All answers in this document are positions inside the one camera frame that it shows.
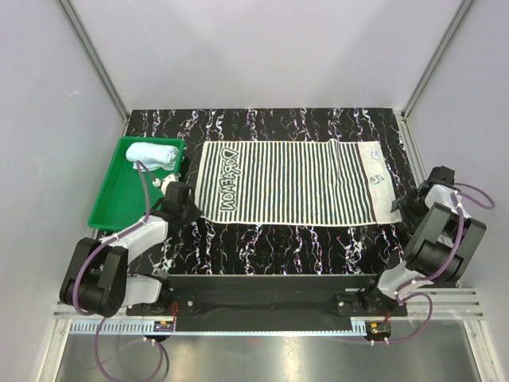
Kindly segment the light blue towel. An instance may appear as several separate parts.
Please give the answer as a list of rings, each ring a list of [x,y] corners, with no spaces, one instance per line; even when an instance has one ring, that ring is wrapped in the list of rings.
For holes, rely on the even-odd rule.
[[[148,170],[174,170],[179,149],[176,146],[149,142],[132,143],[126,150],[126,160],[134,164],[141,162]]]

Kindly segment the striped green white towel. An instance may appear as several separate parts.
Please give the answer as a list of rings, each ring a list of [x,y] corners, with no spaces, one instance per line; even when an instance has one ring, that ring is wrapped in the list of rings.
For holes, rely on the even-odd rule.
[[[218,224],[393,224],[395,198],[377,141],[206,142],[196,182],[196,204]]]

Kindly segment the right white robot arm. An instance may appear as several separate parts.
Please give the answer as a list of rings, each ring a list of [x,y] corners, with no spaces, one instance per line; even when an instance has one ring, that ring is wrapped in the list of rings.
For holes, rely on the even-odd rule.
[[[455,182],[455,171],[438,166],[416,189],[392,202],[391,210],[401,213],[411,238],[403,261],[361,295],[366,313],[381,314],[414,288],[460,279],[487,231],[485,223],[466,212],[463,201],[470,198]]]

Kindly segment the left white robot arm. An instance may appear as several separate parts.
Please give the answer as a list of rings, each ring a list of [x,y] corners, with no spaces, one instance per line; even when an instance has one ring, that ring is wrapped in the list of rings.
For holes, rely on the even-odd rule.
[[[164,196],[135,224],[101,240],[83,238],[77,243],[60,287],[61,303],[78,314],[104,318],[140,304],[156,315],[170,309],[166,281],[128,272],[133,260],[200,218],[192,186],[169,181],[163,189]]]

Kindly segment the green plastic tray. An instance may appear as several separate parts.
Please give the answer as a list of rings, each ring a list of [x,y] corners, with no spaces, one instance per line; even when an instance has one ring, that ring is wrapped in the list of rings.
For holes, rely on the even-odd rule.
[[[126,152],[138,142],[169,148],[174,154],[174,164],[168,170],[150,169],[160,180],[170,174],[178,175],[184,158],[185,141],[178,138],[123,137],[119,140],[105,178],[99,189],[88,226],[104,231],[119,231],[135,223],[146,212],[146,198],[135,164]]]

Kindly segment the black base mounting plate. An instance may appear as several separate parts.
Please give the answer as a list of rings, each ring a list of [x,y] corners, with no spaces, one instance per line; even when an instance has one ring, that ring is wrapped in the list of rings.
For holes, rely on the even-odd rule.
[[[162,299],[130,316],[177,316],[180,332],[331,333],[352,318],[402,318],[407,309],[375,291],[370,275],[171,275]]]

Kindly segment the right aluminium frame post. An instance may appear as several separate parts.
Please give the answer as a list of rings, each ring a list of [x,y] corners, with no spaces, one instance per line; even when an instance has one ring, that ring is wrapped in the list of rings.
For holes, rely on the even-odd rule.
[[[462,0],[460,1],[457,10],[455,11],[451,21],[446,27],[441,39],[438,42],[428,64],[425,67],[415,89],[411,93],[409,100],[406,102],[405,107],[401,110],[402,120],[407,121],[411,116],[413,110],[417,106],[423,92],[431,81],[433,74],[436,72],[438,65],[441,63],[443,57],[447,53],[449,46],[453,43],[453,39],[458,34],[461,26],[468,17],[471,9],[476,4],[476,0]]]

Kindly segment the aluminium frame post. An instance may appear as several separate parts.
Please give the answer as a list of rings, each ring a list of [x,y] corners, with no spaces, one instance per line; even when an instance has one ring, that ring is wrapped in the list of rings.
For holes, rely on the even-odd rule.
[[[453,39],[458,34],[461,26],[468,17],[471,9],[476,4],[476,0],[462,0],[460,1],[457,10],[455,11],[451,21],[446,27],[441,39],[438,42],[428,64],[425,67],[415,89],[411,93],[409,100],[406,102],[405,107],[401,110],[402,120],[407,121],[411,116],[413,110],[417,106],[423,92],[431,81],[433,74],[436,72],[438,65],[441,63],[443,57],[447,53],[449,46],[453,43]]]
[[[69,25],[71,26],[77,41],[79,42],[82,50],[84,51],[85,56],[89,60],[89,63],[91,64],[95,74],[99,78],[99,81],[103,86],[103,89],[107,93],[110,101],[115,107],[115,110],[119,114],[121,120],[125,123],[129,119],[130,112],[128,111],[126,105],[122,101],[119,92],[117,91],[103,61],[101,60],[94,46],[91,37],[89,36],[89,33],[84,25],[84,22],[81,20],[77,12],[77,9],[75,8],[72,1],[57,0],[56,2],[61,8]]]

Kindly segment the left aluminium frame post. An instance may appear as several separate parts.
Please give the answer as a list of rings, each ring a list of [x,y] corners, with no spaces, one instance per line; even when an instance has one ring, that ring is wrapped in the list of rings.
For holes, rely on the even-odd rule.
[[[56,2],[61,8],[69,25],[71,26],[77,41],[79,42],[82,50],[84,51],[85,56],[89,60],[89,63],[91,64],[95,74],[99,78],[99,81],[103,86],[103,89],[107,93],[110,101],[115,107],[115,110],[119,114],[121,120],[125,123],[129,119],[130,112],[128,111],[126,105],[122,101],[119,92],[117,91],[103,61],[101,60],[94,46],[91,37],[89,36],[89,33],[84,25],[84,22],[81,20],[77,12],[77,9],[75,8],[72,1],[57,0]]]

